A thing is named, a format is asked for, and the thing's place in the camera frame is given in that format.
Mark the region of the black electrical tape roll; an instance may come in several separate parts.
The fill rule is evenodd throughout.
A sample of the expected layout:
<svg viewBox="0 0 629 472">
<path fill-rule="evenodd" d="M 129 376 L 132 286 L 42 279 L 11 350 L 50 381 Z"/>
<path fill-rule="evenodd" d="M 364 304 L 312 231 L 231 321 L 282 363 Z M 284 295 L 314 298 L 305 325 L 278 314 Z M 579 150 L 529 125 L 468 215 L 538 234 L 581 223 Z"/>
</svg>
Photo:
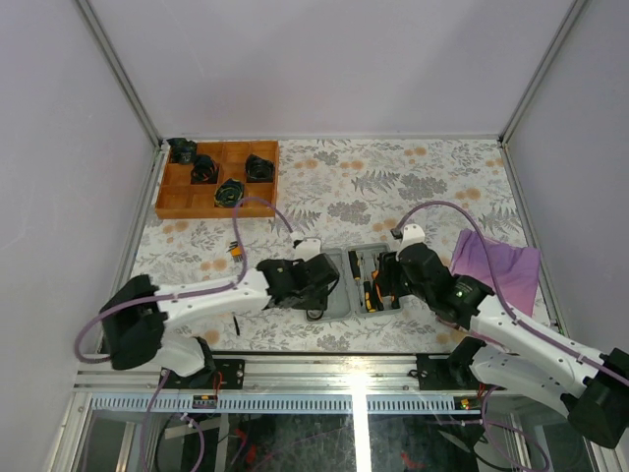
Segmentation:
<svg viewBox="0 0 629 472">
<path fill-rule="evenodd" d="M 323 310 L 306 310 L 306 317 L 309 321 L 318 321 L 324 314 Z"/>
</svg>

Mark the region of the grey plastic tool case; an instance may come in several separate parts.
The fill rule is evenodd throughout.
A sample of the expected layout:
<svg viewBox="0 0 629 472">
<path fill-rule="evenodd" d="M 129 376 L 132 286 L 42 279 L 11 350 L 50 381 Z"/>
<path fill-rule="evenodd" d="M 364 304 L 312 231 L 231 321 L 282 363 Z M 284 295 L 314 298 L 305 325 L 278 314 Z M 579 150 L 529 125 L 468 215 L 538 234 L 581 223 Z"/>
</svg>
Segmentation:
<svg viewBox="0 0 629 472">
<path fill-rule="evenodd" d="M 322 318 L 318 321 L 306 321 L 309 323 L 332 323 L 345 321 L 353 316 L 368 318 L 373 316 L 393 316 L 402 313 L 402 302 L 396 301 L 391 305 L 391 297 L 384 296 L 384 310 L 368 313 L 364 304 L 363 287 L 357 289 L 356 282 L 352 276 L 348 258 L 348 252 L 356 250 L 360 259 L 363 281 L 372 282 L 369 263 L 372 261 L 372 254 L 386 253 L 390 251 L 387 243 L 374 243 L 367 245 L 355 245 L 346 248 L 324 248 L 321 251 L 328 254 L 340 273 L 340 279 L 327 298 L 327 305 Z"/>
</svg>

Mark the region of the large black yellow screwdriver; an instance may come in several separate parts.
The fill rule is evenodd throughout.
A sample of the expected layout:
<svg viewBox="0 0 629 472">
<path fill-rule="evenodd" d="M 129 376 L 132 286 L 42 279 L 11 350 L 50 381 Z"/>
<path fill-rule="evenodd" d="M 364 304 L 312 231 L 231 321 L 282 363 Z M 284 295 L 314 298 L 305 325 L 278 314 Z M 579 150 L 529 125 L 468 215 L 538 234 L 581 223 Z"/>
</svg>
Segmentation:
<svg viewBox="0 0 629 472">
<path fill-rule="evenodd" d="M 373 297 L 372 284 L 368 280 L 363 281 L 364 304 L 368 313 L 377 311 L 377 304 Z"/>
</svg>

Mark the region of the small black yellow screwdriver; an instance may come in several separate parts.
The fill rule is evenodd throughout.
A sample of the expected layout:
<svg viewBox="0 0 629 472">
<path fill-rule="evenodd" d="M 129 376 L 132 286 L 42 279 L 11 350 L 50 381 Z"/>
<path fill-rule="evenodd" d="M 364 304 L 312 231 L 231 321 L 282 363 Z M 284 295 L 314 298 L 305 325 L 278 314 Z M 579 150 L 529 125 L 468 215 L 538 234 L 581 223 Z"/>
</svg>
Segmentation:
<svg viewBox="0 0 629 472">
<path fill-rule="evenodd" d="M 363 287 L 363 275 L 362 275 L 360 259 L 359 259 L 357 251 L 350 250 L 348 252 L 348 258 L 349 258 L 350 270 L 356 282 L 357 289 L 361 290 L 361 288 Z"/>
</svg>

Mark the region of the orange black pliers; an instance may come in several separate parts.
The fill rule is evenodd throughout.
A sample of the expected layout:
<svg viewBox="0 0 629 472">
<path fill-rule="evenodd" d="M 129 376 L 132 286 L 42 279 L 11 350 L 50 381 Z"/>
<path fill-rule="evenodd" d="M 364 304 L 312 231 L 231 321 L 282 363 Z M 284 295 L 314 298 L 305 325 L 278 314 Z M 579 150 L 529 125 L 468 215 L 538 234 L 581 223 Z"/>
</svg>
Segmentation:
<svg viewBox="0 0 629 472">
<path fill-rule="evenodd" d="M 372 261 L 369 263 L 369 269 L 372 279 L 372 296 L 374 298 L 375 306 L 378 311 L 384 310 L 383 297 L 381 295 L 381 290 L 378 284 L 378 275 L 379 275 L 379 253 L 372 254 Z"/>
</svg>

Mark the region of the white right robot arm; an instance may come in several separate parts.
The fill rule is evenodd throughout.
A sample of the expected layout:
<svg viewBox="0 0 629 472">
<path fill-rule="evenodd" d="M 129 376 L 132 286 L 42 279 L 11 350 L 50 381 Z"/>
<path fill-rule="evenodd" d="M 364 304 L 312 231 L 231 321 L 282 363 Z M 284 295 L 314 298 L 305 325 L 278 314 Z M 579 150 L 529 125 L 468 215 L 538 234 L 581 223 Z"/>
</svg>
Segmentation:
<svg viewBox="0 0 629 472">
<path fill-rule="evenodd" d="M 459 387 L 500 386 L 564 416 L 581 436 L 615 448 L 628 428 L 628 354 L 602 353 L 539 324 L 500 300 L 489 285 L 453 274 L 424 243 L 378 258 L 382 294 L 413 295 L 436 316 L 482 336 L 473 354 L 448 363 Z"/>
</svg>

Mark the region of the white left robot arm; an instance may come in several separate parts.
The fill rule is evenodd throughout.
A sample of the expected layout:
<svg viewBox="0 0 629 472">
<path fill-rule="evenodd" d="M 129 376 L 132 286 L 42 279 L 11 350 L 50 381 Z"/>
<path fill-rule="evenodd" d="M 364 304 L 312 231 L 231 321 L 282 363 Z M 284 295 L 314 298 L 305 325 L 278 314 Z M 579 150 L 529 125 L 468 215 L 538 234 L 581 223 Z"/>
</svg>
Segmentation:
<svg viewBox="0 0 629 472">
<path fill-rule="evenodd" d="M 135 276 L 99 312 L 109 362 L 117 371 L 153 362 L 205 387 L 215 375 L 201 339 L 207 320 L 274 308 L 322 311 L 339 279 L 327 254 L 264 260 L 233 280 L 157 286 L 146 274 Z"/>
</svg>

